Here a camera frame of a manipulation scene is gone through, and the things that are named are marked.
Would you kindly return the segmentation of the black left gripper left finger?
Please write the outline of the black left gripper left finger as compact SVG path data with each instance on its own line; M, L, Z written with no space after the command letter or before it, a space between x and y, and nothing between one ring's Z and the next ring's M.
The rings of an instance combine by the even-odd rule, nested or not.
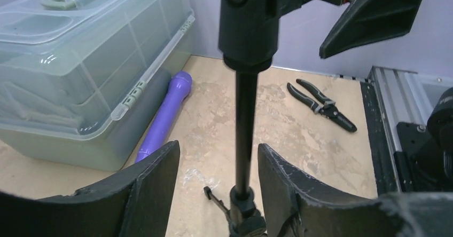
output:
M1 193L1 236L164 236L180 146L145 159L72 195L32 200Z

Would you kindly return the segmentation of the black tripod microphone stand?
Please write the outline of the black tripod microphone stand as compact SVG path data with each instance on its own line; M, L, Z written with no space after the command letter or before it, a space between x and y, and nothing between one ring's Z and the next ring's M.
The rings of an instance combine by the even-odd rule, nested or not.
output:
M250 187L257 79L278 49L280 18L310 0L221 0L218 48L235 72L236 180L230 206L205 188L207 198L224 212L230 236L265 236L265 219Z

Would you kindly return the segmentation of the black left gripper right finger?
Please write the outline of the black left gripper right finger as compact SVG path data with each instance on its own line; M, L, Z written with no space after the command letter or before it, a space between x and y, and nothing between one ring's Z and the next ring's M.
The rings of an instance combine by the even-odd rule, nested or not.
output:
M367 199L317 180L267 144L257 158L269 236L452 236L452 193Z

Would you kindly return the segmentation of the purple microphone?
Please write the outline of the purple microphone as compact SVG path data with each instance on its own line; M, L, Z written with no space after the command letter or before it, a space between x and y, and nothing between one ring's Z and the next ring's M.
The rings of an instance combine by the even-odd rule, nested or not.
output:
M157 151L164 144L180 107L191 89L192 77L185 71L176 73L170 80L167 94L138 150L136 163Z

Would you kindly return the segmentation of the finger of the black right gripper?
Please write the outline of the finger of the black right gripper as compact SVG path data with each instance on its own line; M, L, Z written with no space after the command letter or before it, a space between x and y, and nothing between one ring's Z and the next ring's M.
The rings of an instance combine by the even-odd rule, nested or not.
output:
M422 0L351 0L319 48L322 59L404 36L411 31Z

